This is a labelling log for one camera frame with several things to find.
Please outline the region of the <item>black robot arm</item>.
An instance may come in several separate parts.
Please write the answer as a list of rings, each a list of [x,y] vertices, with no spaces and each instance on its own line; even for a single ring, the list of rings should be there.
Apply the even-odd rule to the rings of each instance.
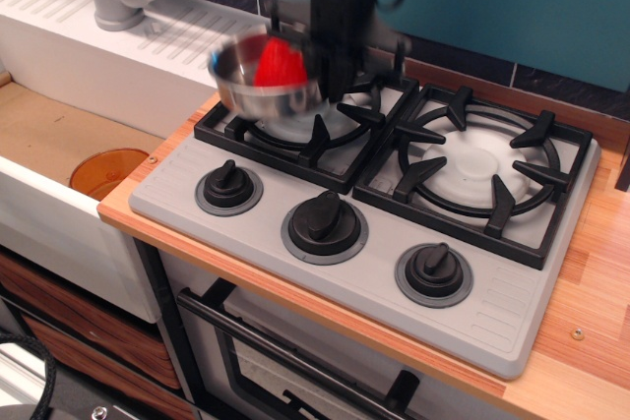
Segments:
[[[361,73],[403,74],[410,39],[385,25],[377,0],[278,1],[270,33],[302,50],[324,99],[336,102]]]

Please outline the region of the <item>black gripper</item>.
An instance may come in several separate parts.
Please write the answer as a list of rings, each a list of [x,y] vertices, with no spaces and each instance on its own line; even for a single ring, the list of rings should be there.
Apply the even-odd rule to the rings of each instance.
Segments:
[[[361,73],[398,79],[410,39],[385,25],[373,2],[269,1],[268,33],[297,47],[324,99],[339,101]]]

